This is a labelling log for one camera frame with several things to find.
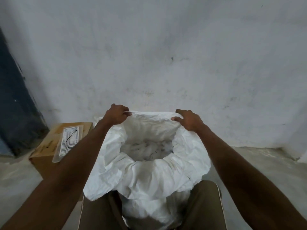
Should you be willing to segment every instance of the leg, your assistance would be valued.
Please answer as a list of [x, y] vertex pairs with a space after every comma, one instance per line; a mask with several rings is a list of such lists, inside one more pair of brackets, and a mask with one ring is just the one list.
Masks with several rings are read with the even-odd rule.
[[201, 181], [194, 186], [186, 214], [178, 230], [226, 230], [226, 222], [217, 184]]
[[84, 197], [78, 230], [86, 229], [128, 230], [117, 191], [110, 191], [92, 202]]

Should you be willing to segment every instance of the hand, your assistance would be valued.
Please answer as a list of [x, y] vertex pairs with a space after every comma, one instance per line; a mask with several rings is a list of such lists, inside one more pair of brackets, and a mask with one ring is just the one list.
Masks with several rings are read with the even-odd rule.
[[111, 108], [105, 113], [101, 121], [104, 122], [109, 127], [121, 124], [123, 121], [127, 119], [128, 116], [131, 115], [131, 112], [125, 112], [125, 111], [129, 111], [129, 108], [123, 105], [115, 105], [113, 103], [111, 105]]
[[177, 109], [176, 113], [182, 115], [183, 119], [180, 117], [172, 117], [172, 120], [179, 122], [188, 131], [198, 132], [199, 129], [206, 126], [199, 115], [193, 113], [191, 110]]

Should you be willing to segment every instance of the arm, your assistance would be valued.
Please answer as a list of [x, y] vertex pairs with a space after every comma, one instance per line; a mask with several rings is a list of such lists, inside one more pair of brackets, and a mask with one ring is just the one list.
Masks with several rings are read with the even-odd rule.
[[204, 143], [240, 214], [253, 229], [307, 229], [307, 221], [289, 199], [262, 173], [215, 135], [192, 111], [173, 117]]
[[111, 126], [131, 113], [112, 104], [102, 120], [60, 161], [52, 176], [40, 182], [21, 208], [1, 228], [62, 229], [75, 207]]

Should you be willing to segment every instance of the concrete floor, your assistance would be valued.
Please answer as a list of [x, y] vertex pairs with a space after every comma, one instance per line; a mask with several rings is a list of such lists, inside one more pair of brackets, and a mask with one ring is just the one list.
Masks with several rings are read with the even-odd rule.
[[[282, 151], [275, 149], [235, 149], [274, 182], [307, 219], [307, 164], [286, 158]], [[28, 154], [19, 159], [0, 158], [0, 226], [14, 214], [41, 181], [40, 174], [27, 157]], [[213, 167], [203, 179], [212, 180], [219, 185], [228, 229], [251, 229], [239, 214]], [[64, 230], [77, 229], [80, 211], [81, 202], [78, 202]]]

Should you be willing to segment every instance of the black wire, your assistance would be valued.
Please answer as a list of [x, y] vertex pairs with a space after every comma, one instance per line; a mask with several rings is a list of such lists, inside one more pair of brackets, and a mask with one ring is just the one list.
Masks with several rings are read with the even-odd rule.
[[73, 148], [73, 147], [74, 147], [74, 146], [73, 146], [73, 147], [68, 147], [68, 146], [67, 146], [67, 141], [69, 140], [70, 137], [68, 137], [68, 139], [67, 139], [66, 142], [65, 142], [65, 145], [66, 145], [67, 148]]

